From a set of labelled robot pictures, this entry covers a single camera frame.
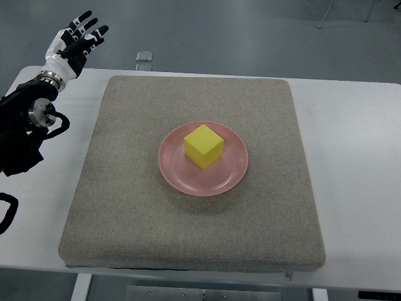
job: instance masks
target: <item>robotic hand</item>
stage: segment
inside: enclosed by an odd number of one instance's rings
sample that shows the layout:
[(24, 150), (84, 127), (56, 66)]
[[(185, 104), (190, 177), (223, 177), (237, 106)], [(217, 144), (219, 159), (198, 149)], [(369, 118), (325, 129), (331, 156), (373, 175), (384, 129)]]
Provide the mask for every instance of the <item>robotic hand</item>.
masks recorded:
[[(57, 112), (52, 102), (70, 80), (80, 76), (86, 57), (104, 42), (108, 26), (85, 34), (98, 21), (94, 18), (84, 23), (90, 15), (91, 11), (85, 12), (59, 31), (39, 74), (0, 100), (0, 172), (5, 175), (26, 172), (42, 161), (42, 142), (70, 126), (68, 118)], [(61, 127), (48, 133), (57, 117), (62, 120)]]

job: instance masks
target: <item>plate rim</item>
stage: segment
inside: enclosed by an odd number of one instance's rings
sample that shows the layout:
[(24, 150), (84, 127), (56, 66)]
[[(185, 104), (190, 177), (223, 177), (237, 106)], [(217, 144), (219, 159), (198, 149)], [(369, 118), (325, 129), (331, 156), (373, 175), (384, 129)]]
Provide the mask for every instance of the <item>plate rim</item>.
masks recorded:
[[(241, 174), (241, 176), (239, 176), (239, 178), (237, 179), (237, 181), (235, 182), (235, 184), (234, 184), (232, 187), (230, 187), (230, 188), (228, 188), (228, 189), (222, 189), (222, 191), (219, 191), (218, 193), (213, 193), (213, 192), (211, 191), (211, 193), (209, 193), (209, 194), (196, 194), (196, 193), (190, 193), (190, 192), (183, 191), (183, 190), (179, 189), (179, 188), (178, 188), (178, 185), (175, 185), (175, 184), (174, 184), (175, 182), (172, 183), (170, 180), (168, 180), (168, 179), (166, 178), (165, 174), (163, 173), (162, 165), (161, 165), (161, 163), (160, 163), (160, 154), (161, 154), (163, 145), (164, 145), (165, 141), (166, 141), (174, 132), (178, 131), (178, 130), (179, 130), (180, 128), (182, 128), (182, 127), (186, 127), (186, 126), (191, 125), (191, 124), (206, 124), (206, 125), (207, 125), (207, 124), (215, 124), (215, 125), (217, 125), (217, 126), (224, 127), (225, 129), (227, 129), (227, 130), (229, 130), (231, 133), (233, 133), (233, 134), (241, 141), (241, 144), (244, 146), (245, 153), (246, 153), (246, 164), (245, 164), (245, 168), (244, 168), (243, 173)], [(248, 166), (249, 166), (249, 153), (248, 153), (246, 144), (245, 144), (245, 142), (243, 141), (243, 139), (241, 138), (241, 136), (239, 136), (239, 135), (238, 135), (234, 130), (232, 130), (231, 128), (229, 128), (229, 127), (227, 127), (227, 126), (225, 126), (225, 125), (223, 125), (223, 124), (220, 124), (220, 123), (218, 123), (218, 122), (206, 121), (206, 120), (199, 120), (199, 121), (187, 122), (186, 124), (182, 124), (182, 125), (180, 125), (179, 127), (176, 127), (176, 128), (175, 128), (174, 130), (172, 130), (171, 132), (169, 132), (169, 133), (166, 135), (166, 137), (164, 138), (164, 140), (162, 141), (162, 143), (161, 143), (161, 145), (160, 145), (160, 147), (159, 147), (159, 151), (158, 151), (158, 154), (157, 154), (157, 160), (158, 160), (158, 164), (159, 164), (159, 171), (160, 171), (160, 173), (162, 174), (163, 178), (164, 178), (174, 189), (180, 191), (181, 193), (188, 194), (188, 195), (190, 195), (190, 196), (208, 197), (208, 196), (217, 196), (217, 195), (219, 195), (219, 194), (225, 193), (225, 192), (231, 190), (232, 188), (234, 188), (235, 186), (238, 185), (238, 183), (239, 183), (239, 182), (243, 179), (243, 177), (245, 176), (245, 173), (246, 173), (246, 171), (247, 171), (247, 169), (248, 169)]]

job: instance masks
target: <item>gray mat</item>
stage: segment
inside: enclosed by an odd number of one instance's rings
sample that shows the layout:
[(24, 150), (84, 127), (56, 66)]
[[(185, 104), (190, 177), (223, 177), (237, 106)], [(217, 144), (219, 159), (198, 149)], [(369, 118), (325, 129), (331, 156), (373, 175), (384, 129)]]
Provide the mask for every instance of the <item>gray mat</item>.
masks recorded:
[[(249, 152), (241, 182), (213, 197), (162, 177), (159, 147), (196, 120)], [(325, 251), (289, 85), (244, 78), (113, 77), (60, 243), (69, 267), (314, 271)]]

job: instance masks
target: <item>small metal object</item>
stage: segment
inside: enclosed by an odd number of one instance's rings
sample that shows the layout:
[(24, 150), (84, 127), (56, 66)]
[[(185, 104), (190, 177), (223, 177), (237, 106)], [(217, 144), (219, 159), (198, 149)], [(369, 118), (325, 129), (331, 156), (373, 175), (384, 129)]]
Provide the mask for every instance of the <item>small metal object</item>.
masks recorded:
[(136, 71), (152, 71), (152, 65), (149, 64), (137, 64)]
[(288, 272), (288, 273), (286, 273), (286, 279), (287, 279), (287, 281), (292, 281), (292, 279), (293, 279), (293, 272)]
[(44, 114), (46, 106), (50, 105), (54, 109), (54, 105), (50, 100), (45, 98), (39, 98), (35, 100), (28, 110), (29, 121), (37, 127), (50, 127), (56, 122), (56, 117)]
[(137, 54), (137, 61), (152, 61), (153, 53), (149, 51), (141, 51)]

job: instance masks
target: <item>white table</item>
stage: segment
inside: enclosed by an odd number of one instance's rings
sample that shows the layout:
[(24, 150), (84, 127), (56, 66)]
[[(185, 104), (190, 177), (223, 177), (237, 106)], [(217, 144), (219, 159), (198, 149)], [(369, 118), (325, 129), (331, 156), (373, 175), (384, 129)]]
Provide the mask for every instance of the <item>white table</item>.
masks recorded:
[[(38, 70), (38, 66), (23, 69), (10, 91)], [(70, 118), (70, 129), (43, 143), (44, 161), (26, 174), (0, 175), (0, 192), (19, 199), (13, 224), (0, 236), (0, 267), (401, 290), (401, 86), (389, 83), (286, 79), (325, 242), (326, 263), (317, 272), (294, 273), (288, 282), (283, 274), (66, 268), (58, 244), (103, 92), (114, 75), (218, 76), (85, 69), (79, 79), (69, 82), (55, 106)], [(1, 219), (7, 208), (0, 202)]]

